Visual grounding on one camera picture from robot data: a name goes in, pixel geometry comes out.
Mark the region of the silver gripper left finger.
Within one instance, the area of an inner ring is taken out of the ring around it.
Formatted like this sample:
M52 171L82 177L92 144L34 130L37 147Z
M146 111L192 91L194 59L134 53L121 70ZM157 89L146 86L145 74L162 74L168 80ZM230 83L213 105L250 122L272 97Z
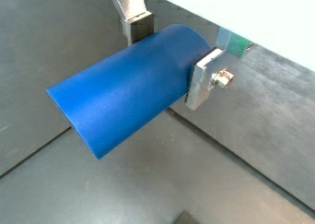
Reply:
M153 33L153 14L146 10L144 0L112 0L128 44L141 41Z

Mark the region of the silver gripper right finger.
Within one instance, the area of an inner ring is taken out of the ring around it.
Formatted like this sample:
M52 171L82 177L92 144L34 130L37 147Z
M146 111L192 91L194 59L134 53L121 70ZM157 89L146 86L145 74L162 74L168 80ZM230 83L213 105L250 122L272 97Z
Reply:
M252 47L253 42L232 31L220 28L216 35L214 46L197 59L189 78L189 89L185 96L185 106L193 111L209 98L214 87L226 89L233 80L224 60L230 56L241 58Z

